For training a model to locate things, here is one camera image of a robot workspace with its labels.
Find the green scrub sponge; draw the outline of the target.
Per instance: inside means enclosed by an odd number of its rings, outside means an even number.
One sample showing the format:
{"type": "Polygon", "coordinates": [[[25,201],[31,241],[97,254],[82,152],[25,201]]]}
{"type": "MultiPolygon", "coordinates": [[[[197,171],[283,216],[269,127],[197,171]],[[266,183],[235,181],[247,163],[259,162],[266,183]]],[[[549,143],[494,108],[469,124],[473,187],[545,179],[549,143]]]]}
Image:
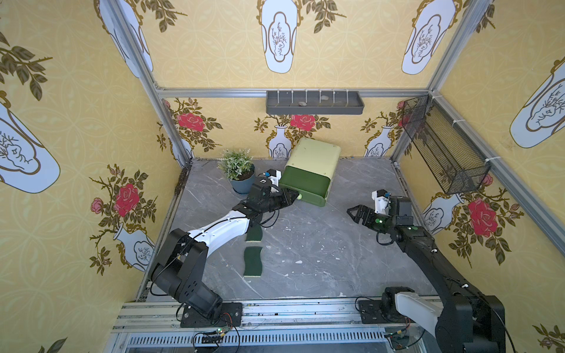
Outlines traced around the green scrub sponge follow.
{"type": "Polygon", "coordinates": [[[244,277],[261,277],[263,263],[261,260],[262,247],[247,247],[244,250],[244,277]]]}
{"type": "Polygon", "coordinates": [[[247,243],[260,243],[263,239],[263,227],[259,224],[251,224],[246,233],[247,243]]]}

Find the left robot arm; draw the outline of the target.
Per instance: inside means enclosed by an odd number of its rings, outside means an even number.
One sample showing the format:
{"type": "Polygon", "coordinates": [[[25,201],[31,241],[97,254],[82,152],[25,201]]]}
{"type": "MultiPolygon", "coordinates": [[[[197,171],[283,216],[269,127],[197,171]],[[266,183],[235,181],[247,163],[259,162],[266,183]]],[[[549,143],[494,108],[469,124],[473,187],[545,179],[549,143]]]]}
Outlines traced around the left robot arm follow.
{"type": "Polygon", "coordinates": [[[263,215],[276,214],[300,199],[300,192],[279,185],[282,174],[274,169],[260,174],[247,197],[225,216],[188,232],[172,230],[149,270],[151,287],[214,324],[222,317],[223,299],[202,281],[207,258],[232,239],[263,227],[263,215]]]}

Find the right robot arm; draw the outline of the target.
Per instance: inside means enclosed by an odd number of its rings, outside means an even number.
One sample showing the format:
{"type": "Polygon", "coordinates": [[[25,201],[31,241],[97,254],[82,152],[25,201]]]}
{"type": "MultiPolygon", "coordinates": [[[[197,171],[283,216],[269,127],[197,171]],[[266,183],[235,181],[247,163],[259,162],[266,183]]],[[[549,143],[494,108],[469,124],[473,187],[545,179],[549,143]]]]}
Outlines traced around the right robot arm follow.
{"type": "Polygon", "coordinates": [[[388,234],[421,269],[436,290],[438,306],[407,287],[388,287],[379,312],[388,322],[410,319],[437,341],[442,352],[505,352],[505,309],[495,296],[486,296],[467,281],[439,251],[432,235],[413,223],[405,204],[388,215],[365,205],[350,207],[356,224],[388,234]]]}

